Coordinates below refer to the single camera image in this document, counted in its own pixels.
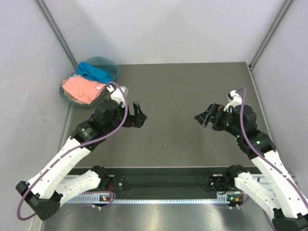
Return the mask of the pink t shirt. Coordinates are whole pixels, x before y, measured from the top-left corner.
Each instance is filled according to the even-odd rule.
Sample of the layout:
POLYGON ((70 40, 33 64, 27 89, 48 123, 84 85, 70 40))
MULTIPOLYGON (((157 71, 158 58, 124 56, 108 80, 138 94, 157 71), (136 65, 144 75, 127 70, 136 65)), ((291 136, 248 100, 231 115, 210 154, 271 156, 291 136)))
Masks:
POLYGON ((78 104, 91 104, 100 96, 106 84, 88 80, 81 75, 70 77, 62 83, 64 95, 78 104))

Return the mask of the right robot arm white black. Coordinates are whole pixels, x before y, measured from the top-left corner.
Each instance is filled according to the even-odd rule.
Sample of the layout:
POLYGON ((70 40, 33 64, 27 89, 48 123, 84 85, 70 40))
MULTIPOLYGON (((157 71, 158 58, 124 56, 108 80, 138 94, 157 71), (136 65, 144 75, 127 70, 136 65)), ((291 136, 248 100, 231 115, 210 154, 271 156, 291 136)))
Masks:
POLYGON ((277 231, 308 229, 308 200, 283 166, 270 137, 257 128, 257 116, 250 106, 238 105, 225 111, 223 105, 212 103, 194 118, 204 128, 212 123, 214 131, 233 135, 271 187, 268 190, 261 185, 243 166, 232 165, 222 177, 211 180, 212 190, 244 192, 263 209, 277 231))

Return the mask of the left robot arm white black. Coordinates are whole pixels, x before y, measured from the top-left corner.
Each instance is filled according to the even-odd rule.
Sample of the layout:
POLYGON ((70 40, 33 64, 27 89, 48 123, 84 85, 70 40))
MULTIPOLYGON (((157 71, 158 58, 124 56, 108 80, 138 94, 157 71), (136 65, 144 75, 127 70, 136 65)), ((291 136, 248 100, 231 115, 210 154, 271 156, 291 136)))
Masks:
POLYGON ((68 181, 63 179, 100 143, 120 128, 141 128, 147 116, 138 102, 130 114, 124 101, 103 100, 90 119, 80 123, 64 146, 36 176, 20 181, 16 190, 42 221, 51 218, 70 199, 85 192, 110 191, 111 180, 104 167, 94 166, 68 181))

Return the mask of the teal laundry basket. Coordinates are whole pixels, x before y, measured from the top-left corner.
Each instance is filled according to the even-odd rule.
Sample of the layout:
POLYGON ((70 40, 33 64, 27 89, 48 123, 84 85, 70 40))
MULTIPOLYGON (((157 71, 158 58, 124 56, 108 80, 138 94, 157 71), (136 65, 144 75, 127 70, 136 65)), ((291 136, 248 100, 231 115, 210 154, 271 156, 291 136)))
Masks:
MULTIPOLYGON (((90 59, 88 59, 87 61, 85 61, 87 63, 89 63, 90 65, 96 67, 96 68, 99 68, 99 69, 106 69, 108 70, 108 72, 110 73, 110 75, 112 76, 113 78, 113 82, 116 81, 117 77, 118 77, 118 74, 119 74, 119 67, 113 63, 112 61, 110 60, 107 60, 105 58, 102 58, 102 57, 92 57, 90 59)), ((78 104, 78 103, 75 103, 73 102, 72 100, 70 100, 68 97, 66 97, 64 95, 64 90, 62 89, 62 85, 60 86, 60 89, 59 89, 59 93, 60 95, 68 100, 71 104, 75 105, 75 106, 78 106, 78 107, 81 107, 81 108, 91 108, 93 107, 94 105, 96 105, 97 103, 99 103, 103 96, 106 94, 107 92, 107 86, 105 87, 105 89, 102 91, 102 93, 100 94, 100 96, 98 96, 98 98, 96 100, 94 100, 94 102, 92 102, 91 104, 87 105, 87 104, 78 104)))

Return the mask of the blue t shirt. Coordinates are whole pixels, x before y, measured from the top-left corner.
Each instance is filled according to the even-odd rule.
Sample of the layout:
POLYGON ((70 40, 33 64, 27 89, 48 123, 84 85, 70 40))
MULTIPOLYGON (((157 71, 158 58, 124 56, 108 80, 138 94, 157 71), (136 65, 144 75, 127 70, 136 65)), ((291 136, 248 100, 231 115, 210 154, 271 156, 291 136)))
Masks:
POLYGON ((96 68, 87 62, 80 62, 77 66, 76 72, 85 79, 97 81, 103 84, 108 84, 113 80, 108 70, 96 68))

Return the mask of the beige t shirt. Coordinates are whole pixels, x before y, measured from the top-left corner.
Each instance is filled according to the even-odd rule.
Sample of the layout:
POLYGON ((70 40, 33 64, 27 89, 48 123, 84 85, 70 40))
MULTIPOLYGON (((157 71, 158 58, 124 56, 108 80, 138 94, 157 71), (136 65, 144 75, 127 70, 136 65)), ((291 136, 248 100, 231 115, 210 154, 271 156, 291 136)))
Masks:
POLYGON ((62 83, 62 89, 64 90, 64 95, 75 103, 87 105, 91 103, 85 94, 86 87, 81 82, 65 79, 62 83))

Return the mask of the aluminium rail front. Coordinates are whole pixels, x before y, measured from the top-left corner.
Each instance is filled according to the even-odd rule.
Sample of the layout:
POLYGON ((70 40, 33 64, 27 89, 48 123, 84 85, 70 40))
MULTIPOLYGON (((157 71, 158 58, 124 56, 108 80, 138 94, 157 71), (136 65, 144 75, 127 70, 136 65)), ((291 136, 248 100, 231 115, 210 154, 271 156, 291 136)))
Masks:
MULTIPOLYGON (((267 183, 276 195, 295 191, 297 188, 290 178, 285 178, 284 175, 280 175, 276 171, 274 175, 270 175, 270 178, 267 179, 267 183)), ((246 193, 250 191, 257 192, 263 188, 263 186, 260 186, 260 183, 248 172, 239 174, 234 178, 234 182, 230 182, 230 184, 231 188, 238 188, 239 190, 244 190, 246 193)))

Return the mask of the right aluminium frame post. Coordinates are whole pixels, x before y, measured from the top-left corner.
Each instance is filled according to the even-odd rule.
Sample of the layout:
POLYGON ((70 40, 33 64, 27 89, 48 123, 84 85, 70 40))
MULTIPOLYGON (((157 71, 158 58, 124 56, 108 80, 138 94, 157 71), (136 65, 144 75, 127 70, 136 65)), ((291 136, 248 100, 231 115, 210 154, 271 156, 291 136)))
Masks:
POLYGON ((263 54, 264 50, 268 46, 271 38, 273 37, 274 33, 276 32, 277 28, 279 27, 281 21, 283 20, 284 16, 287 14, 289 9, 293 4, 293 0, 285 0, 283 2, 282 7, 280 8, 278 14, 275 16, 274 21, 272 22, 268 32, 266 33, 264 39, 262 40, 257 52, 255 53, 251 63, 248 65, 248 70, 252 71, 253 68, 256 66, 257 62, 259 61, 261 55, 263 54))

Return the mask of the aluminium frame post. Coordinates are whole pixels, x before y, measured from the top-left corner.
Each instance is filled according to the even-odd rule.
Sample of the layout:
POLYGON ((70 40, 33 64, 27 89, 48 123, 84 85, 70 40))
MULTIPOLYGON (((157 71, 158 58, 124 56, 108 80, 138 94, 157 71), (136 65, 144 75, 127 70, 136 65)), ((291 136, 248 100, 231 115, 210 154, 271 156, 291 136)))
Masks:
POLYGON ((68 60, 72 64, 72 66, 76 69, 77 68, 77 61, 74 57, 71 49, 69 48, 68 43, 66 42, 61 30, 59 29, 56 21, 54 20, 47 4, 43 0, 34 0, 35 4, 38 6, 39 10, 43 14, 44 18, 46 19, 48 25, 50 26, 52 32, 56 36, 59 44, 61 45, 63 51, 65 52, 68 60))
POLYGON ((253 68, 256 66, 257 62, 259 61, 261 55, 263 54, 264 50, 268 46, 271 38, 273 37, 274 33, 276 32, 277 28, 279 27, 281 21, 283 20, 284 16, 287 14, 289 9, 293 4, 293 0, 285 0, 283 2, 282 7, 280 8, 278 14, 275 16, 274 21, 272 22, 268 32, 266 33, 264 39, 262 40, 257 52, 255 53, 251 63, 248 65, 248 70, 252 71, 253 68))

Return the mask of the left aluminium frame post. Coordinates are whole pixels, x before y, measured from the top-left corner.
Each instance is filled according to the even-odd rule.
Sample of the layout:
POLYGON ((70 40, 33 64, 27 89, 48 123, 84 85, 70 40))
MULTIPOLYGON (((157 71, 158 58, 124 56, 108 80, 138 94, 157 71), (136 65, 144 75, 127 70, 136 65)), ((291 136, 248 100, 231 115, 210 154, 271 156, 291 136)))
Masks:
POLYGON ((63 51, 65 52, 68 60, 72 64, 72 66, 76 69, 77 68, 77 61, 74 57, 71 49, 69 48, 68 43, 66 42, 61 30, 59 29, 56 21, 54 20, 47 4, 43 0, 34 0, 35 4, 38 6, 39 10, 43 14, 44 18, 46 19, 48 25, 50 26, 52 32, 56 36, 59 44, 61 45, 63 51))

